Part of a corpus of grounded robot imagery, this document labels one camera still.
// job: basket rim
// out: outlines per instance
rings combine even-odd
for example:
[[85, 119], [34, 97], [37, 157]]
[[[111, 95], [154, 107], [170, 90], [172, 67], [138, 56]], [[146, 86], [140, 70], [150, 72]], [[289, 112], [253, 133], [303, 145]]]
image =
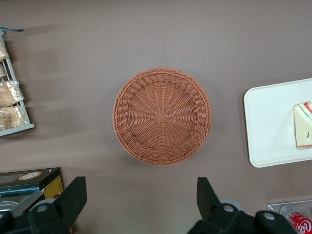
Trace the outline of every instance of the basket rim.
[[[176, 77], [184, 77], [187, 81], [192, 81], [193, 84], [197, 87], [197, 91], [201, 94], [201, 96], [204, 97], [203, 102], [205, 103], [205, 111], [207, 112], [206, 115], [206, 124], [205, 124], [205, 133], [203, 134], [203, 136], [201, 137], [200, 142], [193, 147], [190, 151], [187, 151], [185, 153], [183, 153], [182, 155], [180, 155], [178, 158], [176, 158], [175, 160], [167, 160], [167, 161], [151, 161], [148, 159], [145, 159], [144, 156], [138, 156], [137, 153], [135, 153], [131, 147], [129, 147], [127, 145], [127, 142], [125, 142], [125, 140], [122, 138], [122, 136], [120, 135], [120, 133], [118, 132], [118, 125], [117, 125], [117, 110], [120, 106], [120, 101], [122, 100], [122, 97], [124, 96], [124, 94], [127, 91], [127, 88], [131, 87], [132, 84], [134, 84], [138, 79], [142, 78], [142, 76], [149, 76], [151, 74], [169, 74], [169, 75], [174, 75]], [[173, 165], [173, 164], [177, 164], [179, 162], [188, 160], [190, 157], [192, 157], [204, 144], [204, 142], [206, 141], [210, 130], [211, 130], [211, 125], [212, 125], [212, 108], [211, 108], [211, 103], [210, 100], [208, 98], [208, 95], [206, 94], [205, 90], [203, 89], [203, 87], [199, 84], [199, 82], [197, 80], [195, 80], [192, 76], [184, 73], [183, 71], [177, 70], [177, 69], [173, 69], [170, 67], [156, 67], [156, 68], [151, 68], [145, 71], [141, 71], [139, 73], [137, 73], [135, 76], [133, 76], [130, 80], [128, 80], [123, 87], [121, 88], [120, 92], [117, 95], [117, 98], [114, 102], [114, 107], [113, 107], [113, 112], [112, 112], [112, 119], [113, 119], [113, 127], [114, 127], [114, 132], [115, 135], [118, 139], [118, 141], [120, 142], [120, 144], [122, 145], [122, 147], [124, 148], [124, 150], [126, 150], [127, 153], [129, 153], [131, 156], [133, 156], [134, 158], [136, 158], [137, 160], [150, 164], [150, 165], [158, 165], [158, 166], [164, 166], [164, 165]]]

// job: coca-cola logo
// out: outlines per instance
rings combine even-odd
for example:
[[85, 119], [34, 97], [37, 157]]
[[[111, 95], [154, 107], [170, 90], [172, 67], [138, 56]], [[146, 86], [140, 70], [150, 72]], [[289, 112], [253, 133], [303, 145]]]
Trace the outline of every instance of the coca-cola logo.
[[311, 223], [307, 220], [303, 220], [297, 227], [297, 230], [301, 233], [301, 234], [305, 234], [309, 231], [311, 231]]

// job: packaged bread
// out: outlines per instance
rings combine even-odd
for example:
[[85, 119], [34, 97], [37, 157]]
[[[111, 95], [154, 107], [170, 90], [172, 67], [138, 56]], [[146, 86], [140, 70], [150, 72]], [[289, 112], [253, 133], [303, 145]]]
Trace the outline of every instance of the packaged bread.
[[7, 59], [8, 57], [9, 57], [8, 52], [0, 42], [0, 62]]
[[5, 72], [4, 67], [0, 64], [0, 78], [5, 77], [7, 73]]
[[0, 82], [0, 106], [10, 106], [24, 100], [19, 83], [13, 80]]
[[312, 147], [312, 103], [294, 106], [294, 121], [298, 148]]
[[0, 113], [0, 131], [8, 129], [8, 115]]
[[15, 128], [27, 124], [25, 113], [21, 106], [6, 106], [0, 108], [0, 115], [7, 115], [6, 127]]

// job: brown woven basket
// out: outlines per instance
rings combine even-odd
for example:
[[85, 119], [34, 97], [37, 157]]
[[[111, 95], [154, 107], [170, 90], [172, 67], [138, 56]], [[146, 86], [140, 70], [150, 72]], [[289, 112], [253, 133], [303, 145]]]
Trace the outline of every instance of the brown woven basket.
[[167, 67], [143, 71], [116, 98], [113, 126], [122, 147], [152, 165], [190, 158], [206, 140], [211, 106], [200, 84]]

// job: wire rack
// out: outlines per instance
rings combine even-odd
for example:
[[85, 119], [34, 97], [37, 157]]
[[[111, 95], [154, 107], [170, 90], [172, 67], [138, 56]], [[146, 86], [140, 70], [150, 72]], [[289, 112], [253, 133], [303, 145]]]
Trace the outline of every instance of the wire rack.
[[[4, 40], [3, 40], [3, 37], [2, 37], [3, 35], [4, 35], [4, 31], [2, 29], [0, 29], [0, 43], [5, 48]], [[15, 74], [14, 74], [14, 71], [13, 71], [13, 67], [12, 67], [10, 58], [7, 58], [4, 61], [2, 61], [1, 65], [4, 67], [4, 69], [5, 69], [6, 73], [7, 73], [7, 76], [0, 78], [0, 81], [9, 81], [9, 80], [17, 81], [16, 77], [15, 77]], [[25, 114], [25, 119], [26, 119], [27, 124], [25, 124], [23, 126], [15, 127], [15, 128], [2, 130], [2, 131], [0, 131], [0, 136], [16, 133], [16, 132], [19, 132], [19, 131], [23, 131], [23, 130], [35, 127], [35, 125], [33, 123], [31, 123], [30, 120], [29, 120], [29, 116], [27, 114], [24, 102], [20, 101], [16, 105], [21, 106], [21, 108], [22, 108], [22, 110], [23, 110], [23, 112]]]

